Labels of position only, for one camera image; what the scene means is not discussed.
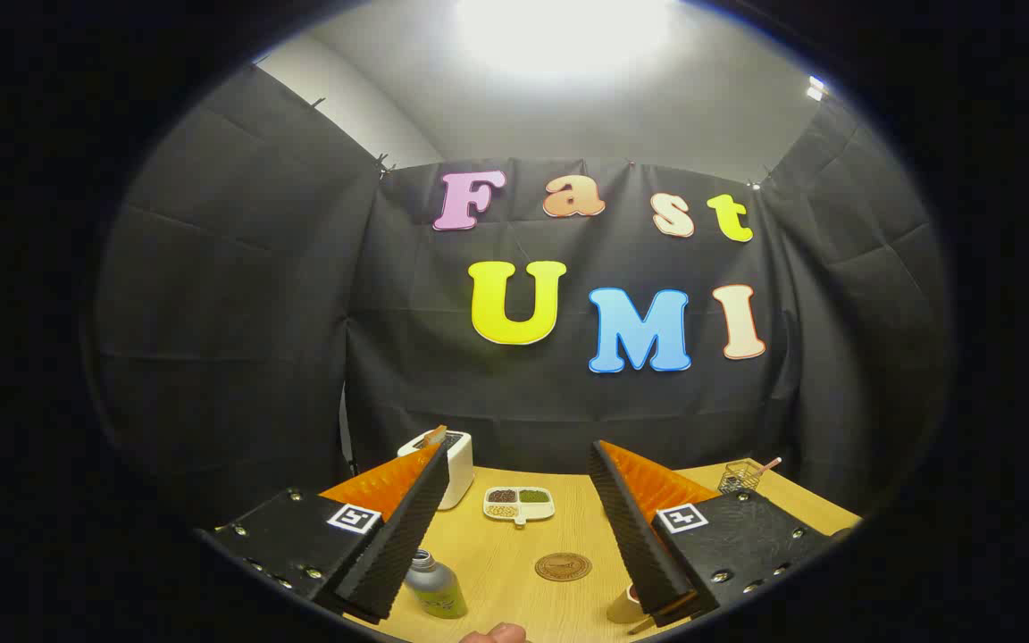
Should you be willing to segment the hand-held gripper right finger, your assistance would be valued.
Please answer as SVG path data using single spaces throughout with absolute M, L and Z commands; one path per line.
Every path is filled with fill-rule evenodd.
M 590 446 L 588 473 L 641 610 L 658 627 L 747 601 L 847 537 L 755 489 L 708 489 L 604 440 Z

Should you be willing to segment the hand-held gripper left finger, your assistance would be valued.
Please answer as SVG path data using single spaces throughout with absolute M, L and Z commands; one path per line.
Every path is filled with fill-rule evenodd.
M 375 626 L 439 509 L 451 446 L 439 426 L 409 455 L 326 491 L 290 486 L 197 537 L 279 593 Z

